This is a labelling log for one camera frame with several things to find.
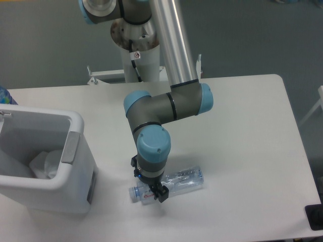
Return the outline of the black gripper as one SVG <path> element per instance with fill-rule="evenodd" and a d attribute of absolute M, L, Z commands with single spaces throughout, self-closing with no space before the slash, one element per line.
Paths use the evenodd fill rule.
<path fill-rule="evenodd" d="M 154 199 L 163 203 L 169 198 L 169 189 L 161 184 L 164 169 L 157 172 L 148 172 L 143 170 L 137 161 L 137 155 L 131 158 L 131 166 L 134 168 L 134 176 L 141 182 L 147 184 L 154 194 Z"/>

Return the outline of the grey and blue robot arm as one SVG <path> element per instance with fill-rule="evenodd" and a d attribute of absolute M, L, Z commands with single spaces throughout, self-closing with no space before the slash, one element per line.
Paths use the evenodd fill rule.
<path fill-rule="evenodd" d="M 154 199 L 169 197 L 162 184 L 171 138 L 164 124 L 207 112 L 213 95 L 200 83 L 190 54 L 189 43 L 178 1 L 79 1 L 89 24 L 112 21 L 111 37 L 127 53 L 126 78 L 148 81 L 143 68 L 144 53 L 160 48 L 164 55 L 170 92 L 151 96 L 134 91 L 124 99 L 124 110 L 137 148 L 131 159 L 134 176 L 147 184 Z"/>

